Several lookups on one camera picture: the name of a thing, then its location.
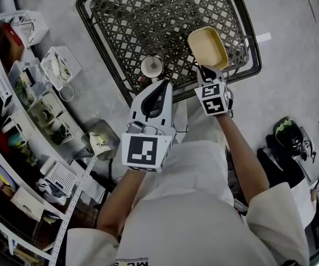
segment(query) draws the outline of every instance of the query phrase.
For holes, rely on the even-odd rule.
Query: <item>shelving unit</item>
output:
[[[0,0],[2,4],[0,5],[0,11],[6,11],[8,8],[8,11],[12,10],[11,12],[7,13],[0,13],[0,23],[2,23],[6,18],[12,18],[12,17],[21,17],[25,11],[15,11],[15,6],[10,5],[11,3],[14,4],[13,0]],[[2,75],[3,80],[6,82],[8,89],[12,92],[12,107],[9,110],[9,114],[16,112],[17,110],[23,110],[26,112],[26,116],[28,121],[33,126],[34,132],[30,139],[28,140],[28,146],[32,150],[32,152],[35,154],[37,158],[41,157],[52,157],[54,160],[60,162],[63,166],[65,166],[69,171],[71,171],[73,174],[77,175],[77,173],[72,169],[72,167],[69,165],[70,161],[72,160],[72,155],[78,151],[81,150],[81,148],[84,146],[84,144],[81,142],[81,136],[83,135],[82,130],[79,128],[77,133],[74,135],[74,139],[69,141],[67,145],[64,145],[63,147],[56,146],[54,143],[51,142],[49,138],[47,138],[45,132],[40,129],[32,120],[28,112],[25,110],[24,106],[18,99],[17,95],[15,94],[9,80],[7,77],[6,72],[4,71],[4,67],[2,65],[1,59],[0,59],[0,73]],[[63,111],[67,111],[65,106],[60,101],[59,104],[61,105]],[[18,170],[15,170],[4,158],[4,156],[0,152],[0,165],[7,171],[7,173],[10,175],[10,177],[13,179],[13,181],[18,186],[24,187],[26,191],[28,191],[35,199],[37,199],[39,202],[41,202],[44,206],[44,209],[56,214],[60,219],[62,220],[61,227],[59,229],[59,232],[56,236],[55,242],[52,244],[50,248],[52,248],[52,254],[50,255],[46,251],[49,251],[50,248],[47,249],[39,249],[35,247],[34,245],[30,244],[29,242],[22,239],[20,236],[15,234],[12,230],[10,230],[8,227],[6,227],[2,222],[0,222],[0,230],[8,237],[8,245],[9,245],[9,252],[11,255],[13,255],[13,242],[17,242],[18,244],[22,245],[24,248],[30,250],[31,252],[35,253],[36,255],[39,255],[40,257],[43,257],[46,260],[49,260],[49,265],[55,265],[56,260],[60,251],[62,240],[66,234],[67,226],[69,224],[69,221],[71,219],[72,213],[74,211],[74,208],[76,206],[76,203],[82,193],[85,181],[92,170],[97,158],[92,157],[89,161],[88,167],[86,171],[84,172],[83,176],[81,178],[77,178],[78,185],[75,188],[76,190],[73,192],[70,198],[70,202],[68,204],[67,210],[65,213],[59,211],[56,209],[53,205],[51,205],[49,202],[47,202],[41,195],[39,195],[35,189],[28,185],[18,174]]]
[[[31,195],[33,195],[38,201],[43,203],[45,210],[56,214],[57,216],[60,217],[60,219],[65,218],[65,214],[63,214],[61,211],[57,210],[54,206],[52,206],[49,202],[44,200],[39,194],[36,193],[34,189],[32,189],[22,180],[22,178],[15,172],[14,169],[12,169],[9,163],[4,159],[1,153],[0,153],[0,165],[3,166],[3,168],[7,171],[7,173],[11,176],[11,178],[17,185],[23,186],[25,190],[27,190]]]

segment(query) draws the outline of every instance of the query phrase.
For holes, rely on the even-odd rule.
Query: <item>plastic container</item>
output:
[[[67,197],[71,196],[72,188],[76,182],[76,176],[59,162],[54,165],[44,179],[57,186]]]
[[[24,111],[18,110],[11,116],[7,117],[2,125],[2,132],[6,133],[13,127],[15,127],[22,136],[23,141],[20,147],[25,145],[29,138],[32,136],[34,129]]]
[[[62,60],[62,65],[66,67],[70,74],[69,77],[63,78],[62,76],[55,76],[52,67],[52,58],[54,56],[58,56]],[[71,80],[82,70],[81,65],[67,46],[51,47],[46,56],[43,58],[41,65],[47,75],[47,78],[58,91],[71,82]]]
[[[61,112],[62,108],[52,93],[41,96],[30,109],[30,114],[40,128],[48,126]]]
[[[44,212],[44,205],[26,191],[24,187],[20,186],[20,188],[18,188],[11,202],[30,218],[40,222]]]
[[[26,11],[20,21],[14,19],[14,23],[18,24],[13,25],[12,28],[26,48],[30,48],[30,46],[41,42],[49,31],[49,27],[42,14],[36,11]]]
[[[55,133],[60,133],[60,131],[63,131],[60,130],[60,127],[62,125],[66,128],[67,132],[65,133],[65,135],[60,134],[59,137],[55,138]],[[75,133],[78,130],[78,126],[71,118],[71,116],[67,112],[64,112],[60,116],[56,117],[55,120],[49,126],[47,126],[45,130],[56,145],[61,145],[73,139]],[[60,141],[59,143],[56,142],[55,139],[60,139],[60,137],[62,137],[62,141]]]
[[[31,62],[15,61],[8,73],[8,80],[21,103],[27,108],[52,87],[45,80],[38,58],[34,58]],[[24,87],[24,94],[20,92],[21,87]]]
[[[99,155],[97,158],[101,161],[107,161],[116,156],[117,149],[120,144],[120,139],[114,132],[114,130],[109,126],[109,124],[101,119],[97,123],[95,123],[90,129],[89,132],[82,136],[82,142],[86,145],[85,150],[81,150],[78,154],[80,157],[84,155],[84,157],[89,156],[93,153],[92,146],[90,144],[89,133],[94,132],[96,135],[99,135],[109,146],[110,151],[105,151]]]
[[[228,65],[225,47],[218,32],[212,27],[203,27],[193,31],[188,44],[198,64],[213,66],[219,70]]]

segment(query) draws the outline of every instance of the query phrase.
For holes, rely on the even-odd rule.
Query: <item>person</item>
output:
[[[249,204],[246,221],[227,184],[225,138]],[[289,185],[269,189],[254,152],[228,114],[189,118],[161,173],[128,170],[96,229],[68,230],[66,265],[308,265]]]
[[[269,184],[271,187],[283,182],[289,184],[302,225],[306,228],[316,214],[317,193],[315,190],[310,190],[301,166],[288,154],[276,137],[267,135],[266,142],[269,150],[258,149],[257,158]]]

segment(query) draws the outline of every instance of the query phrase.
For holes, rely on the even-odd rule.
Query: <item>concrete floor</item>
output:
[[[254,149],[264,144],[273,124],[290,115],[314,136],[317,161],[306,165],[319,174],[319,0],[244,0],[256,35],[272,39],[259,44],[261,73],[229,85],[235,96],[234,121]],[[20,8],[40,11],[50,31],[35,47],[39,57],[52,45],[67,45],[83,71],[71,82],[75,97],[67,103],[82,124],[105,119],[120,136],[129,107],[100,58],[75,8],[76,0],[17,0]],[[119,157],[114,176],[124,171]]]

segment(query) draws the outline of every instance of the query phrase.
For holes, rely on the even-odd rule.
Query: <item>cable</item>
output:
[[[30,37],[30,35],[31,35],[32,31],[33,31],[33,29],[34,29],[34,24],[32,23],[32,26],[30,27],[30,30],[29,30],[29,34],[28,34],[28,36],[27,36],[27,43],[28,43],[28,45],[29,45],[29,37]]]
[[[108,179],[112,179],[112,164],[113,164],[113,158],[109,160],[108,164]]]
[[[116,180],[118,180],[120,177],[123,177],[123,175],[122,175],[122,176],[117,177],[116,179],[114,179],[114,182],[115,182]]]
[[[44,78],[45,78],[45,80],[46,80],[47,82],[52,83],[52,82],[50,81],[49,77],[47,77],[47,74],[45,73],[45,71],[44,71]]]
[[[177,133],[187,133],[187,132],[188,132],[188,125],[187,125],[186,131],[177,131],[177,129],[176,129],[176,127],[175,127],[174,124],[173,124],[173,128],[174,128],[174,130],[175,130]]]
[[[71,97],[69,100],[65,100],[65,99],[62,97],[62,95],[61,95],[61,91],[59,91],[59,96],[60,96],[60,98],[61,98],[63,101],[66,101],[67,103],[69,103],[70,101],[73,100],[73,97],[75,96],[75,90],[71,87],[70,84],[65,85],[64,87],[69,87],[69,88],[72,90],[72,97]]]

